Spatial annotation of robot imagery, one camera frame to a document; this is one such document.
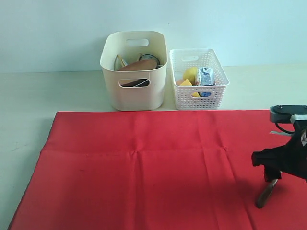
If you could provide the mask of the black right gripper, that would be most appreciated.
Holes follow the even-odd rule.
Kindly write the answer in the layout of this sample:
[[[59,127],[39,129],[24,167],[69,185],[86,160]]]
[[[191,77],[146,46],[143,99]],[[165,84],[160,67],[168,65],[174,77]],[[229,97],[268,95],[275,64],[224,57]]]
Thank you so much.
[[[265,182],[280,180],[282,173],[307,179],[307,129],[295,133],[283,146],[255,151],[252,165],[264,166]]]

